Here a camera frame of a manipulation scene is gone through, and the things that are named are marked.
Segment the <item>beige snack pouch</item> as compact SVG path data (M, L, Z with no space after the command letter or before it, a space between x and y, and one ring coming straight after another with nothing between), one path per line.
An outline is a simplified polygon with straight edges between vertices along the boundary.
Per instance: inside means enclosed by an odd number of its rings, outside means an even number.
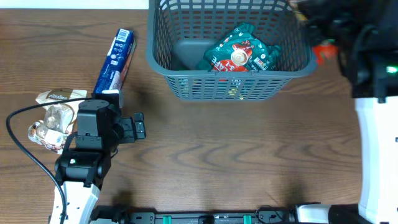
M29 139L61 154L67 137L73 131L78 105L86 96L86 90L72 89L54 89L39 94L35 100L43 104L45 116L29 127Z

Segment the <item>blue rectangular carton box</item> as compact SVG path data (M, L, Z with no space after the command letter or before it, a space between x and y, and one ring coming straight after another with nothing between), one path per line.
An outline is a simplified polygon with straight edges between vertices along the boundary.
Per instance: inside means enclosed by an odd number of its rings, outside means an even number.
M104 64L94 87L94 93L121 90L136 48L133 31L119 29L106 54Z

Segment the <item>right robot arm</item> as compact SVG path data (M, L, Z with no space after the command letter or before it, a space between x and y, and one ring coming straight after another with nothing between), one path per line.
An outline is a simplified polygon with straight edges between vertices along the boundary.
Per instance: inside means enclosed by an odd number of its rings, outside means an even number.
M361 134L358 203L306 203L297 223L397 222L397 1L293 1L317 60L336 55Z

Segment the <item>orange pasta packet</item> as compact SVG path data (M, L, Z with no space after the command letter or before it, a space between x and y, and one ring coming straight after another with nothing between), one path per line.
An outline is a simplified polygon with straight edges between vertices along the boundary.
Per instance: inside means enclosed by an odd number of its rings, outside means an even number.
M323 64L326 59L330 59L338 53L338 48L328 40L324 40L320 44L312 47L312 50L318 65Z

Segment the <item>green Nescafe coffee bag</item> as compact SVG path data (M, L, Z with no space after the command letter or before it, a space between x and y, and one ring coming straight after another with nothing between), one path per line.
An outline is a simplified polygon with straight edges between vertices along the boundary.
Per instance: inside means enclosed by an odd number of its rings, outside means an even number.
M253 36L254 26L242 23L203 54L198 70L248 72L274 70L282 48L266 45Z

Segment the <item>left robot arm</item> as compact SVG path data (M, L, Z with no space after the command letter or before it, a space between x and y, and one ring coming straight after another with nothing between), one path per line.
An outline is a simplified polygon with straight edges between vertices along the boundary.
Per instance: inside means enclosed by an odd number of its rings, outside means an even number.
M117 101L85 100L76 121L78 131L68 137L55 163L60 189L51 223L89 223L118 146L146 138L143 113L124 118Z

